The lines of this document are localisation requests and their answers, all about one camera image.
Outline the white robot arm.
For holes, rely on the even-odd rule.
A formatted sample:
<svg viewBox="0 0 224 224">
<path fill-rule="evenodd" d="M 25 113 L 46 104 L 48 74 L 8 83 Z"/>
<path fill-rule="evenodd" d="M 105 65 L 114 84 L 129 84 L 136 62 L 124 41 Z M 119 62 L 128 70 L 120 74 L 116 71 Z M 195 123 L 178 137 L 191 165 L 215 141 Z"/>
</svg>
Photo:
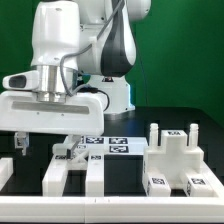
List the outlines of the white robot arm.
<svg viewBox="0 0 224 224">
<path fill-rule="evenodd" d="M 104 132 L 104 118 L 134 110 L 125 75 L 136 61 L 130 23 L 144 19 L 151 0 L 41 0 L 27 72 L 6 76 L 0 130 L 15 147 L 31 133 L 71 136 Z"/>
</svg>

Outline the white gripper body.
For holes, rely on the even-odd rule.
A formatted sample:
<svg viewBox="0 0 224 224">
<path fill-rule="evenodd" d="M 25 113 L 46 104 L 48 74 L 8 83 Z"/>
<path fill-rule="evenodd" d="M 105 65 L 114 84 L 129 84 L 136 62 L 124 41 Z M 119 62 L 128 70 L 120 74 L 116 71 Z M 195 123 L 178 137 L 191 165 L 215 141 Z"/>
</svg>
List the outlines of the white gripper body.
<svg viewBox="0 0 224 224">
<path fill-rule="evenodd" d="M 38 102 L 36 94 L 5 91 L 0 94 L 0 130 L 62 135 L 101 135 L 105 97 L 78 93 L 65 103 Z"/>
</svg>

